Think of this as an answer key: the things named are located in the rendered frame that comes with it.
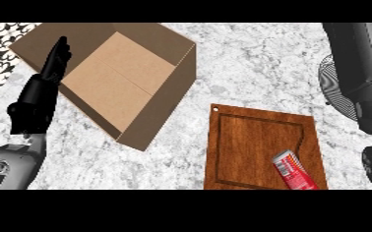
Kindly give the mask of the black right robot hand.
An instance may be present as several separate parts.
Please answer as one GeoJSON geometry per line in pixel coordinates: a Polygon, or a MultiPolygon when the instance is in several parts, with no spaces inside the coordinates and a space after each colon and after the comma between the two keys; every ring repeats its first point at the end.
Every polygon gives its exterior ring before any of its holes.
{"type": "Polygon", "coordinates": [[[367,177],[372,183],[372,146],[365,147],[362,151],[362,165],[367,172],[367,177]]]}

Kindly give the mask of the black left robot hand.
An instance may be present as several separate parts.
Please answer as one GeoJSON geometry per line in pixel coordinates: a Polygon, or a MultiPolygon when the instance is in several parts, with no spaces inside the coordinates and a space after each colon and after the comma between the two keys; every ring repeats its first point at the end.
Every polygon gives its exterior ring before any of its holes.
{"type": "Polygon", "coordinates": [[[12,128],[11,134],[45,134],[51,125],[58,87],[71,58],[67,37],[63,36],[49,52],[42,71],[24,86],[18,101],[8,106],[12,128]]]}

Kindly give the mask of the brown wooden cutting board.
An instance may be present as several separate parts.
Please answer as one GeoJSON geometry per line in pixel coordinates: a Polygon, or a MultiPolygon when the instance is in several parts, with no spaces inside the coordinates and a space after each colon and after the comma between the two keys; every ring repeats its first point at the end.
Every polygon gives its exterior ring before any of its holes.
{"type": "Polygon", "coordinates": [[[287,190],[272,162],[287,149],[327,190],[315,117],[213,104],[204,188],[287,190]]]}

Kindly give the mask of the red and white packet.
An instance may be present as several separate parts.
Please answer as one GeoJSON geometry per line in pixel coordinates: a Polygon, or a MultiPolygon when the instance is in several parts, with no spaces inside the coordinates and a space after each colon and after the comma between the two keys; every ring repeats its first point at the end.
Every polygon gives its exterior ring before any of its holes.
{"type": "Polygon", "coordinates": [[[318,184],[293,150],[284,150],[272,159],[274,166],[291,190],[315,190],[318,184]]]}

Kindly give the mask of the brown open cardboard box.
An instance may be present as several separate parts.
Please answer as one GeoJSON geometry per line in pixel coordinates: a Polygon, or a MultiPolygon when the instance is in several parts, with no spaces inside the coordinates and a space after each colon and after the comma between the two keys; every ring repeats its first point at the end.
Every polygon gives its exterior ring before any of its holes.
{"type": "Polygon", "coordinates": [[[43,23],[9,45],[35,70],[61,37],[60,92],[114,140],[145,150],[197,80],[197,43],[159,23],[43,23]]]}

